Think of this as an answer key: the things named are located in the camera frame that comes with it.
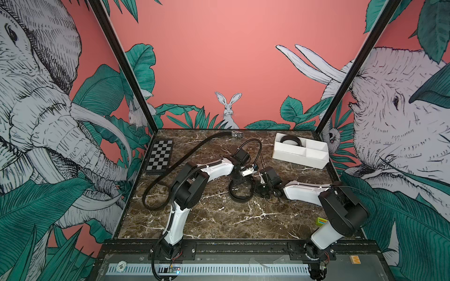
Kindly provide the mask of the long black belt s-curved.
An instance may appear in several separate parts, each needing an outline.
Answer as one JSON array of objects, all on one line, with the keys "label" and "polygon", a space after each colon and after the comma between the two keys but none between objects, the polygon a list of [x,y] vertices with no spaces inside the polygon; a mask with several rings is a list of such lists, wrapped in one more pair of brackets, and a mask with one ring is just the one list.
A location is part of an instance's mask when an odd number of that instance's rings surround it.
[{"label": "long black belt s-curved", "polygon": [[295,145],[295,146],[303,147],[303,144],[302,144],[302,141],[300,140],[300,138],[297,136],[294,136],[294,135],[284,135],[280,139],[280,143],[284,144],[286,142],[288,143],[288,145]]}]

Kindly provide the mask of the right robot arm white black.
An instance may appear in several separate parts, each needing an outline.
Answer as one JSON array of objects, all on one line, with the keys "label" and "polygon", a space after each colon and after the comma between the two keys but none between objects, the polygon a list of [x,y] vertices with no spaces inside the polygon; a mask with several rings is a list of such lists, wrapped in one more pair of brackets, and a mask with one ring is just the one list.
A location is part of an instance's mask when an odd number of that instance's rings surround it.
[{"label": "right robot arm white black", "polygon": [[330,185],[315,185],[298,181],[283,181],[272,167],[259,172],[256,193],[288,200],[303,201],[323,208],[327,222],[308,239],[305,249],[317,255],[343,237],[352,236],[369,218],[369,212],[352,188],[336,181]]}]

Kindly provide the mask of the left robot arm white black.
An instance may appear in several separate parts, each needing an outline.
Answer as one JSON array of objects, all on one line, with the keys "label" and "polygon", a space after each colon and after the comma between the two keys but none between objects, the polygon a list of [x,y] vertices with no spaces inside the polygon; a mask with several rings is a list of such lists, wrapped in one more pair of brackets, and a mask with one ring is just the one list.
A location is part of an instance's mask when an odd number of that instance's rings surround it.
[{"label": "left robot arm white black", "polygon": [[235,184],[250,180],[258,171],[249,154],[240,149],[234,155],[206,164],[187,163],[172,182],[169,203],[171,213],[162,236],[162,245],[174,247],[182,241],[190,210],[198,204],[207,184],[223,176],[231,176]]}]

